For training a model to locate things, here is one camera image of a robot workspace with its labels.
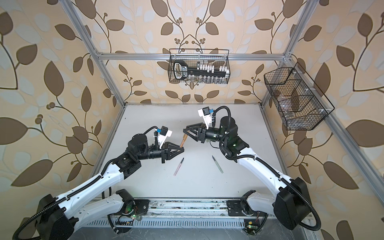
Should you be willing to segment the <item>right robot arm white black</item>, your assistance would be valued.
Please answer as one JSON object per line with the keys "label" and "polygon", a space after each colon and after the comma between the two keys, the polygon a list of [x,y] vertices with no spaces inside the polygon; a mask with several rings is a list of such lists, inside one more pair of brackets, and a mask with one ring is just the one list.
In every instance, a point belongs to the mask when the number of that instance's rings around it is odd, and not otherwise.
{"label": "right robot arm white black", "polygon": [[253,173],[272,193],[271,196],[248,191],[242,197],[243,212],[274,215],[289,230],[301,226],[319,231],[322,222],[312,205],[308,187],[301,178],[293,179],[265,162],[238,134],[238,125],[227,106],[198,111],[202,123],[186,126],[184,134],[196,142],[217,142],[223,156]]}

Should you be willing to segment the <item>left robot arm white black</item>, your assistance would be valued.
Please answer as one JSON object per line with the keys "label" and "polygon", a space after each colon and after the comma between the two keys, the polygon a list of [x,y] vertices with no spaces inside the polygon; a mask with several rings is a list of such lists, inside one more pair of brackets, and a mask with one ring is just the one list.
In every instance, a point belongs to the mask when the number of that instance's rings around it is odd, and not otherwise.
{"label": "left robot arm white black", "polygon": [[39,202],[35,215],[25,220],[12,238],[19,240],[21,232],[32,225],[38,231],[37,240],[67,240],[86,224],[98,218],[120,212],[134,198],[119,190],[111,196],[93,202],[112,186],[122,182],[137,171],[142,160],[171,160],[185,151],[183,147],[167,142],[172,131],[166,127],[151,127],[155,142],[148,144],[146,133],[136,134],[128,142],[126,150],[117,158],[109,160],[95,176],[57,197],[47,195]]}

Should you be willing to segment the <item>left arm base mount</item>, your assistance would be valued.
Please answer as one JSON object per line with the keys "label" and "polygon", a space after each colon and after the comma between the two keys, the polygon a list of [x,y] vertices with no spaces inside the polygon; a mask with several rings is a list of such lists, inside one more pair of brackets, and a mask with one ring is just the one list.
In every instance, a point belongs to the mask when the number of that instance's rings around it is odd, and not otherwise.
{"label": "left arm base mount", "polygon": [[123,207],[115,213],[117,216],[125,215],[132,217],[133,215],[145,215],[149,210],[150,200],[148,199],[133,199],[123,203]]}

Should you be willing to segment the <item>brown fountain pen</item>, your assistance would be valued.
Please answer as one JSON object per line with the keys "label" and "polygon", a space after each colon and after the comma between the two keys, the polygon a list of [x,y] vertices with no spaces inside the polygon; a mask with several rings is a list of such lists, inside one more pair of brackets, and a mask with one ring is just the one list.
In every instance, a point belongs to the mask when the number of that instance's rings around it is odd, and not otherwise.
{"label": "brown fountain pen", "polygon": [[188,135],[187,135],[187,134],[184,134],[183,139],[182,139],[182,142],[181,142],[181,144],[180,144],[180,148],[182,148],[182,147],[184,146],[184,144],[185,144],[187,138],[188,138]]}

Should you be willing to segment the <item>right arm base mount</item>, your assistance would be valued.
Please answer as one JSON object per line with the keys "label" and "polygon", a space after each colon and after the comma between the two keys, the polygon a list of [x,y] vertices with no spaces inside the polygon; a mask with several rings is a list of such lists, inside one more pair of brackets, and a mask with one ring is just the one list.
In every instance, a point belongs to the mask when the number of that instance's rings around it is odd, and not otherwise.
{"label": "right arm base mount", "polygon": [[260,211],[253,211],[246,201],[228,200],[227,201],[228,215],[230,217],[265,217],[267,214]]}

